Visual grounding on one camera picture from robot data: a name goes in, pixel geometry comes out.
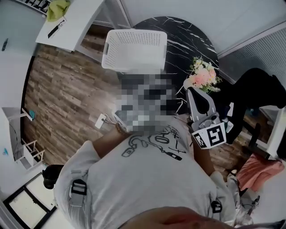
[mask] black marble table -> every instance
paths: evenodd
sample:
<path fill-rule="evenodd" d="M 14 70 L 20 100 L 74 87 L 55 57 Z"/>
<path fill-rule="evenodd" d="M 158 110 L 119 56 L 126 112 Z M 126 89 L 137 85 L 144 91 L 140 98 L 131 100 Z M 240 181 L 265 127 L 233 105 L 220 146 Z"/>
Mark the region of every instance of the black marble table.
<path fill-rule="evenodd" d="M 194 57 L 211 62 L 217 75 L 219 61 L 208 37 L 194 24 L 175 17 L 153 17 L 134 26 L 140 30 L 164 31 L 167 34 L 166 74 L 172 78 L 177 93 L 177 113 L 188 112 L 185 100 L 184 80 L 190 75 L 189 67 Z"/>

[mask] pink cloth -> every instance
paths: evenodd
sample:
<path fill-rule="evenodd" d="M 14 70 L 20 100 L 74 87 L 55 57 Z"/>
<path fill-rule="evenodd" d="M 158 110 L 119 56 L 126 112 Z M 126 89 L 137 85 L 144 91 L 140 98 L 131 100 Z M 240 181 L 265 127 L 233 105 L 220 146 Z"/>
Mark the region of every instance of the pink cloth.
<path fill-rule="evenodd" d="M 253 191 L 258 191 L 265 181 L 282 170 L 284 170 L 282 162 L 266 160 L 253 153 L 236 177 L 240 190 L 251 188 Z"/>

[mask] floor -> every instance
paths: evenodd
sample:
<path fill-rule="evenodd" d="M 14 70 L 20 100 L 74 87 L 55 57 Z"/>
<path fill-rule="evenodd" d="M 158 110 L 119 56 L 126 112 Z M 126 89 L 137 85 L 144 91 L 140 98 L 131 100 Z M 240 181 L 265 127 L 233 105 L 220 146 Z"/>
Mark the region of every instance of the floor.
<path fill-rule="evenodd" d="M 108 30 L 92 26 L 83 45 L 103 51 Z M 115 72 L 105 70 L 87 56 L 41 45 L 34 60 L 25 96 L 25 108 L 33 110 L 33 122 L 24 122 L 26 141 L 38 140 L 45 149 L 44 162 L 64 164 L 86 140 L 95 140 L 112 128 L 94 124 L 101 113 L 111 116 L 119 81 Z M 215 167 L 224 178 L 228 170 L 240 169 L 248 159 L 242 153 L 247 141 L 238 137 L 210 151 Z"/>

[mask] strap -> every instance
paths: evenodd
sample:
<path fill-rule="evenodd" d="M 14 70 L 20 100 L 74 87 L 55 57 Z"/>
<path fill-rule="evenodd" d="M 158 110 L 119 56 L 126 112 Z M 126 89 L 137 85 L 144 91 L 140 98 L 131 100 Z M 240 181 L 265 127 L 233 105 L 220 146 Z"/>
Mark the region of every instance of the strap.
<path fill-rule="evenodd" d="M 83 181 L 86 171 L 72 170 L 71 174 L 74 179 L 70 188 L 71 206 L 82 207 L 84 197 L 87 195 L 87 185 L 86 182 Z"/>
<path fill-rule="evenodd" d="M 220 213 L 222 212 L 222 205 L 218 201 L 213 201 L 210 204 L 212 211 L 213 211 L 213 219 L 220 220 Z"/>

